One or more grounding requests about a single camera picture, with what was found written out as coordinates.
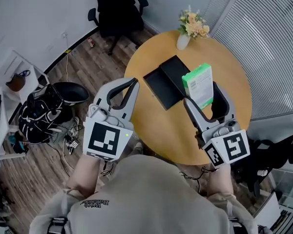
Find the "yellow flower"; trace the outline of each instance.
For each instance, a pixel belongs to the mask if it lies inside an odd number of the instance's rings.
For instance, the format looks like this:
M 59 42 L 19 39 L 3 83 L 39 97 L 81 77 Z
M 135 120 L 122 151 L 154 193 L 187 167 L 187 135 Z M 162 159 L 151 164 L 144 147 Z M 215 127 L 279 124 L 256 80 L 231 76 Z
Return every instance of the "yellow flower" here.
M 192 28 L 191 24 L 186 23 L 185 27 L 186 27 L 186 31 L 188 33 L 188 36 L 190 36 L 193 33 L 193 28 Z
M 195 27 L 196 27 L 196 31 L 199 32 L 199 30 L 202 29 L 202 22 L 201 21 L 197 21 L 195 23 Z
M 194 23 L 195 22 L 195 18 L 196 18 L 196 14 L 195 13 L 192 13 L 192 12 L 189 12 L 188 15 L 189 15 L 189 22 L 190 23 Z
M 204 25 L 200 30 L 199 33 L 202 37 L 206 37 L 209 33 L 209 27 L 207 25 Z

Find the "beige sweatshirt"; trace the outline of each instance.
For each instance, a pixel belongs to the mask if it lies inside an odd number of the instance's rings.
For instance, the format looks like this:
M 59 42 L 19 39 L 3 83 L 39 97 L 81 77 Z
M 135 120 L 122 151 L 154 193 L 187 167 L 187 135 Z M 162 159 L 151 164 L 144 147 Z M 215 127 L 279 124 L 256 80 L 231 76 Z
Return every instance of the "beige sweatshirt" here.
M 134 155 L 117 165 L 112 179 L 87 199 L 58 192 L 33 220 L 30 234 L 46 234 L 53 217 L 67 216 L 66 234 L 232 234 L 237 217 L 249 234 L 257 226 L 231 194 L 208 199 L 193 190 L 179 169 Z

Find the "black chair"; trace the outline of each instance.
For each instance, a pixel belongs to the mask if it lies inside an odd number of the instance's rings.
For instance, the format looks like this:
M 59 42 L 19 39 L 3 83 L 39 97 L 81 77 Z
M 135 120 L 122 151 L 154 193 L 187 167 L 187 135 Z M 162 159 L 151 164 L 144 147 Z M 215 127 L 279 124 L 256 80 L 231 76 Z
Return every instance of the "black chair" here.
M 99 21 L 96 19 L 96 9 L 88 12 L 88 20 L 94 21 L 100 29 L 102 37 L 115 36 L 115 40 L 108 51 L 112 51 L 121 36 L 126 36 L 135 45 L 140 46 L 130 33 L 135 30 L 143 30 L 143 20 L 141 18 L 143 8 L 148 6 L 147 0 L 138 0 L 140 11 L 136 8 L 135 0 L 98 0 Z
M 260 195 L 260 183 L 266 176 L 258 176 L 259 170 L 271 172 L 273 168 L 279 169 L 287 161 L 293 164 L 293 135 L 273 143 L 272 141 L 249 139 L 250 156 L 238 160 L 231 165 L 234 179 L 237 183 L 246 182 L 250 192 L 256 197 Z

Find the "small bottle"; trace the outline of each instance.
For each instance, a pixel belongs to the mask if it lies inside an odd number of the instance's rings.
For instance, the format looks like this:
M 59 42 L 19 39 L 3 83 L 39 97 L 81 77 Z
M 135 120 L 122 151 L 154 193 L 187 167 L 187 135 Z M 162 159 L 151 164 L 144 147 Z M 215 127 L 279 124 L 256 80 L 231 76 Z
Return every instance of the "small bottle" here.
M 88 37 L 87 41 L 89 42 L 90 47 L 93 48 L 94 42 L 93 42 L 92 38 Z

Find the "strap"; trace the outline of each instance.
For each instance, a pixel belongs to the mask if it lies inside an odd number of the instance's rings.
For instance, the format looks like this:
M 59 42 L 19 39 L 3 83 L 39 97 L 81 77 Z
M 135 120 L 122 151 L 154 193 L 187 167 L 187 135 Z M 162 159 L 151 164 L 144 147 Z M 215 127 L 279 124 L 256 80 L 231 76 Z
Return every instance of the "strap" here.
M 237 218 L 229 218 L 229 220 L 233 226 L 234 234 L 248 234 L 244 225 L 241 224 Z
M 64 225 L 66 222 L 66 217 L 54 217 L 51 220 L 47 234 L 65 234 Z

